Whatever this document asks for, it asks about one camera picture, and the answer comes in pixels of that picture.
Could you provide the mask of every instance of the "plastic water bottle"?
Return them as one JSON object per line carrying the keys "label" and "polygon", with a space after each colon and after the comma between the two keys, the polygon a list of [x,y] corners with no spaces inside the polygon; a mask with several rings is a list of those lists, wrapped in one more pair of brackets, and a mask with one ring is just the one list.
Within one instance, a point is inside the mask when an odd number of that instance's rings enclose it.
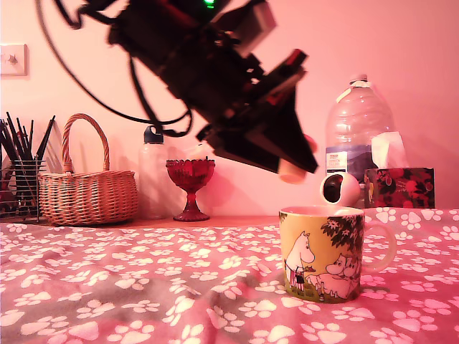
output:
{"label": "plastic water bottle", "polygon": [[326,173],[347,172],[360,184],[364,208],[364,173],[377,168],[372,160],[372,138],[394,131],[389,106],[371,88],[365,74],[355,75],[330,111],[326,125]]}
{"label": "plastic water bottle", "polygon": [[139,210],[142,219],[167,217],[166,200],[169,197],[169,176],[166,169],[167,152],[162,134],[147,127],[139,156]]}

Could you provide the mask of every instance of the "mug handle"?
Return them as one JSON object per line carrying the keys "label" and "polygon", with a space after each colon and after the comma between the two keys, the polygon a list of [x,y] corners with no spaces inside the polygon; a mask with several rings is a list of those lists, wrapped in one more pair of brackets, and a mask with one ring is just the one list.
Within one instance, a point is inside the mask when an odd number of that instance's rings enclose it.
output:
{"label": "mug handle", "polygon": [[389,242],[389,248],[386,251],[386,256],[378,260],[377,262],[372,263],[363,263],[362,262],[362,270],[364,272],[378,272],[387,268],[392,260],[395,258],[395,254],[397,253],[397,240],[395,239],[395,234],[392,228],[386,226],[377,221],[370,221],[365,223],[364,232],[368,234],[368,232],[376,235],[384,235]]}

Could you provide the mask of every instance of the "tablecloth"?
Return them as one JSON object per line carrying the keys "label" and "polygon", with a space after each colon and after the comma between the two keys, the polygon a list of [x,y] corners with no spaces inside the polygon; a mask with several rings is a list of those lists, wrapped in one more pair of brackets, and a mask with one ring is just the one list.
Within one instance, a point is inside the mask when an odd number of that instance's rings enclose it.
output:
{"label": "tablecloth", "polygon": [[[8,343],[459,343],[459,211],[367,209],[391,267],[338,305],[286,294],[278,224],[94,229],[1,225]],[[386,244],[367,236],[364,260]]]}

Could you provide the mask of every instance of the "tissue box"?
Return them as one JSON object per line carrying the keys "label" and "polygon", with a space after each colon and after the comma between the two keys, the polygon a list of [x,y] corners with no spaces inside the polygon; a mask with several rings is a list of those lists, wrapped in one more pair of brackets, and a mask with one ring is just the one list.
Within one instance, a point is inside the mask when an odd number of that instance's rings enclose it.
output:
{"label": "tissue box", "polygon": [[435,208],[433,168],[365,170],[365,208]]}

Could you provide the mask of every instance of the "wall plate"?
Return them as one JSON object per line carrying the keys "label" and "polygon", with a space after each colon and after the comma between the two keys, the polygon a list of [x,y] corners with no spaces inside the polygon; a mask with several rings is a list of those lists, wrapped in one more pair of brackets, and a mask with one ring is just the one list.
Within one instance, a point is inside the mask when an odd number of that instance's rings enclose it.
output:
{"label": "wall plate", "polygon": [[27,75],[25,44],[0,45],[1,75]]}

